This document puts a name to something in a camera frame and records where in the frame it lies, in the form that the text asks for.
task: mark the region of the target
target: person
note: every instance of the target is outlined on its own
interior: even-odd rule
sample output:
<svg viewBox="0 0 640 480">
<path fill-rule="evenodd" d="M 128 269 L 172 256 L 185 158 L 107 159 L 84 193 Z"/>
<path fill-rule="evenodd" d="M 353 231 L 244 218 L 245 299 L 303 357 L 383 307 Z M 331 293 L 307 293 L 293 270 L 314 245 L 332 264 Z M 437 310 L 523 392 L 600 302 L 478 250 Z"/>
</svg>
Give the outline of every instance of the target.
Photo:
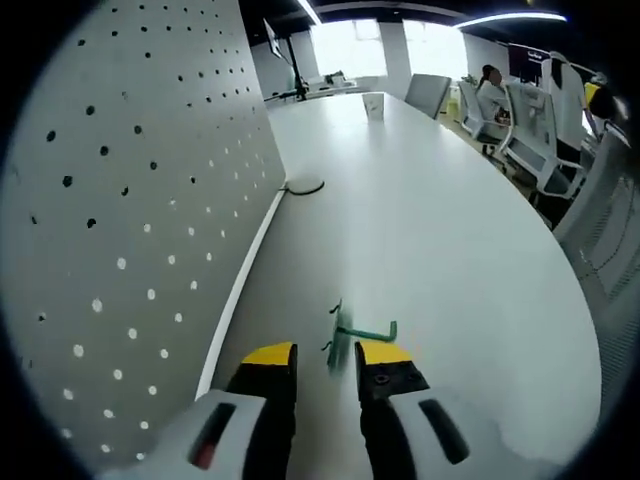
<svg viewBox="0 0 640 480">
<path fill-rule="evenodd" d="M 511 123 L 509 104 L 501 83 L 500 70 L 493 65 L 485 65 L 482 67 L 482 78 L 478 84 L 476 95 L 485 120 L 509 125 Z"/>
<path fill-rule="evenodd" d="M 542 62 L 542 90 L 551 95 L 556 123 L 556 154 L 558 158 L 580 163 L 582 140 L 587 132 L 582 126 L 584 112 L 589 126 L 598 129 L 587 108 L 584 84 L 580 74 L 559 52 L 550 52 Z"/>
</svg>

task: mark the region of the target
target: chair armrest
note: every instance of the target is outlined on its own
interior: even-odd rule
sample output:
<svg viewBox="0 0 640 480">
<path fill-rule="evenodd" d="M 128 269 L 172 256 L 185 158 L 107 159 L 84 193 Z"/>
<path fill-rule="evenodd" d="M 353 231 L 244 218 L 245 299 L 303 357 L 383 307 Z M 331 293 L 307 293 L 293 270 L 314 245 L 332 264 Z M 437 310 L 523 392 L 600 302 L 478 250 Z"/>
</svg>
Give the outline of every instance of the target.
<svg viewBox="0 0 640 480">
<path fill-rule="evenodd" d="M 563 167 L 571 167 L 579 171 L 584 171 L 584 167 L 582 165 L 574 162 L 567 162 L 566 160 L 562 160 L 561 158 L 558 158 L 558 164 L 562 165 Z"/>
</svg>

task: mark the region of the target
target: computer monitor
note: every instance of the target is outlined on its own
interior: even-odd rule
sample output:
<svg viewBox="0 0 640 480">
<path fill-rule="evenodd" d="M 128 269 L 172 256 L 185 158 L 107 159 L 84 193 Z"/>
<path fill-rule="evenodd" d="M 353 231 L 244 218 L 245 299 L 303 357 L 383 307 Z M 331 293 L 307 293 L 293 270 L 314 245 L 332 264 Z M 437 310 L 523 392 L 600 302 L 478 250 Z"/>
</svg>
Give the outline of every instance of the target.
<svg viewBox="0 0 640 480">
<path fill-rule="evenodd" d="M 276 37 L 276 32 L 273 31 L 271 25 L 267 23 L 266 20 L 262 20 L 264 22 L 264 27 L 267 30 L 267 38 L 269 40 L 269 47 L 271 48 L 271 53 L 273 53 L 276 57 L 282 58 L 282 52 L 280 51 L 280 44 L 278 43 L 278 38 Z"/>
<path fill-rule="evenodd" d="M 509 75 L 536 85 L 542 77 L 542 62 L 549 54 L 520 45 L 509 45 Z"/>
</svg>

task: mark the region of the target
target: ceiling light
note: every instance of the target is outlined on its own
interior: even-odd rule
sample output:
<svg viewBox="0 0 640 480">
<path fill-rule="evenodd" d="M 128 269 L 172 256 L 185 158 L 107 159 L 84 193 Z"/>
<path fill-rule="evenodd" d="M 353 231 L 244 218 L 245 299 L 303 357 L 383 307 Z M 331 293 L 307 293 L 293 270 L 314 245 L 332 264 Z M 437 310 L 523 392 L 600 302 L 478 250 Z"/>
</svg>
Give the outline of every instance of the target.
<svg viewBox="0 0 640 480">
<path fill-rule="evenodd" d="M 488 17 L 477 18 L 475 20 L 469 20 L 468 22 L 462 22 L 454 25 L 453 28 L 464 28 L 471 25 L 477 25 L 479 23 L 494 22 L 496 20 L 511 20 L 513 18 L 537 18 L 539 20 L 557 20 L 566 22 L 567 19 L 562 15 L 555 13 L 543 13 L 543 12 L 521 12 L 521 13 L 502 13 L 500 15 L 491 15 Z"/>
<path fill-rule="evenodd" d="M 318 17 L 316 12 L 313 11 L 313 8 L 311 8 L 311 5 L 309 5 L 309 2 L 307 0 L 298 0 L 298 3 L 302 8 L 304 8 L 305 12 L 307 12 L 307 14 L 311 17 L 311 20 L 313 20 L 313 23 L 315 23 L 316 25 L 322 25 L 320 18 Z"/>
</svg>

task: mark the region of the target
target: desk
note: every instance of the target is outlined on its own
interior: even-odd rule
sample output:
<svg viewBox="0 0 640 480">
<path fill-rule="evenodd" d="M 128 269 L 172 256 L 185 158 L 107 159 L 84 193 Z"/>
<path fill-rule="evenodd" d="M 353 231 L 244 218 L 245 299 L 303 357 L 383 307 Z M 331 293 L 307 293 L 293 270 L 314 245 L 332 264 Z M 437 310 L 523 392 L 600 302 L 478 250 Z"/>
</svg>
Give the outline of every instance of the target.
<svg viewBox="0 0 640 480">
<path fill-rule="evenodd" d="M 354 327 L 398 322 L 431 385 L 494 418 L 504 442 L 564 463 L 596 425 L 600 364 L 582 291 L 551 232 L 478 152 L 385 95 L 368 122 L 361 95 L 274 110 L 289 177 L 326 187 L 285 196 L 231 322 L 214 378 L 224 386 L 262 345 L 299 345 L 290 478 L 370 478 L 359 431 L 353 353 L 330 377 L 340 297 Z"/>
</svg>

